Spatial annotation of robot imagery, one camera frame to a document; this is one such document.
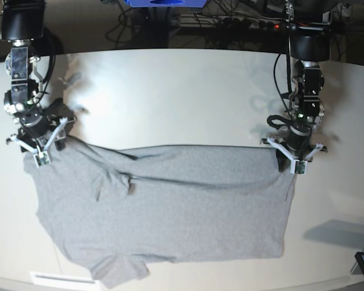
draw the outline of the blue object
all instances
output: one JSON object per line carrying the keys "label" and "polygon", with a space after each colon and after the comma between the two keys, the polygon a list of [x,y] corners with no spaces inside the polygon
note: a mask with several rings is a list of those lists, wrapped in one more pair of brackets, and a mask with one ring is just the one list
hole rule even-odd
{"label": "blue object", "polygon": [[124,0],[131,7],[203,7],[206,0]]}

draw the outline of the gray t-shirt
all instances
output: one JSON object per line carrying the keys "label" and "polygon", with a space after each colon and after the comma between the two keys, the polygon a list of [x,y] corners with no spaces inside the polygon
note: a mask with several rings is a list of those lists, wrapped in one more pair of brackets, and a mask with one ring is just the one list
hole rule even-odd
{"label": "gray t-shirt", "polygon": [[69,138],[24,159],[38,218],[63,255],[115,287],[146,263],[277,258],[294,194],[275,150],[173,145],[113,151]]}

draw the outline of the white table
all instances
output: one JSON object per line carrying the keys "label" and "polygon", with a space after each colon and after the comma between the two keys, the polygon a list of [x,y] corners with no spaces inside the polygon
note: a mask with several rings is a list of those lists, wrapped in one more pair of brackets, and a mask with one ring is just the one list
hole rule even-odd
{"label": "white table", "polygon": [[[98,146],[258,147],[260,137],[272,132],[266,118],[282,110],[272,79],[275,57],[218,50],[59,56],[49,98],[64,94],[78,117],[73,134]],[[314,139],[329,152],[318,154],[309,173],[298,177],[283,257],[150,264],[150,277],[117,290],[330,290],[363,280],[349,271],[364,246],[364,67],[327,62],[323,73],[326,118]],[[277,76],[285,90],[284,57]],[[39,225],[20,149],[5,146],[16,132],[2,109],[9,87],[0,64],[0,277],[30,281],[29,271],[88,276]]]}

